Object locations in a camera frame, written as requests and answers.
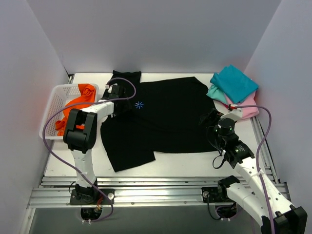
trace black t-shirt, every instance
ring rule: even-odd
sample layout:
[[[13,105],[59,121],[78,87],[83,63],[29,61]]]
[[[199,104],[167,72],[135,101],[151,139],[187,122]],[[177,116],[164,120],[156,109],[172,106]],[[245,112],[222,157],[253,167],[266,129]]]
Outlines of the black t-shirt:
[[[154,151],[199,153],[214,151],[200,116],[215,107],[208,88],[195,77],[140,83],[141,72],[119,73],[136,87],[132,110],[102,123],[102,142],[115,172],[155,160]],[[115,83],[134,91],[126,81]]]

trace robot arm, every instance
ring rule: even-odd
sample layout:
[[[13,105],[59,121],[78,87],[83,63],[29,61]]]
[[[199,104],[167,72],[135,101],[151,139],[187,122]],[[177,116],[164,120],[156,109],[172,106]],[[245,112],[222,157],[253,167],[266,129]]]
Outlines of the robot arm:
[[[97,139],[98,122],[106,116],[116,116],[129,110],[131,105],[128,100],[109,101],[125,97],[125,89],[114,84],[101,99],[105,102],[81,110],[72,109],[68,116],[63,141],[71,150],[75,167],[95,186],[97,186],[97,178],[93,171],[92,148]],[[97,190],[91,187],[78,172],[75,192],[76,199],[82,199],[87,203],[97,201],[99,197]]]
[[[295,208],[260,170],[258,173],[256,159],[249,147],[239,140],[234,132],[235,121],[240,118],[241,110],[222,115],[213,110],[206,119],[208,123],[216,124],[213,133],[222,152],[224,160],[239,173],[250,185],[253,193],[249,193],[235,176],[230,176],[218,182],[218,191],[224,198],[238,203],[261,226],[263,234],[270,234],[270,219],[265,192],[260,180],[263,177],[270,207],[273,213],[275,233],[304,233],[307,213],[302,207]]]

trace blue logo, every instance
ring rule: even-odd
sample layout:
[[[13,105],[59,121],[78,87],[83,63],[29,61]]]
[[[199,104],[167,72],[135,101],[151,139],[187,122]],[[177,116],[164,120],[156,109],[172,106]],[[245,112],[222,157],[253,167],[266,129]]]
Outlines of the blue logo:
[[[138,102],[136,102],[135,107],[136,107],[137,109],[141,109],[141,108],[144,107],[144,104],[143,104],[141,101],[138,101]]]

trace plastic basket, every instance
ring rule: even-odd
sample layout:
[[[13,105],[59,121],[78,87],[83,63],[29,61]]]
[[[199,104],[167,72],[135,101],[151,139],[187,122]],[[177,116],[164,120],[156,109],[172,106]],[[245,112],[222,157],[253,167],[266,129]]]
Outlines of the plastic basket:
[[[96,89],[95,102],[98,101],[98,86],[91,84]],[[62,84],[55,86],[50,94],[47,107],[45,108],[39,136],[42,138],[42,130],[47,120],[54,115],[57,111],[64,108],[65,105],[71,100],[80,97],[78,84]],[[50,140],[63,139],[63,136],[58,136],[58,131],[55,130],[55,122],[64,118],[63,112],[56,115],[48,124],[45,131],[45,138]]]

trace folded pink shirt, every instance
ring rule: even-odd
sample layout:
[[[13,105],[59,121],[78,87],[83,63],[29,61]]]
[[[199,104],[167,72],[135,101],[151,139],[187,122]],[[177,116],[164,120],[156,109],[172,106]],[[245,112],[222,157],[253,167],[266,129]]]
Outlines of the folded pink shirt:
[[[229,99],[226,94],[224,94],[228,104],[233,104],[233,102]],[[247,106],[247,105],[256,105],[256,102],[254,101],[255,91],[250,94],[242,103],[237,103],[237,106]],[[254,117],[259,114],[259,110],[257,107],[249,107],[249,108],[242,108],[243,111],[243,117],[242,119],[247,119]]]

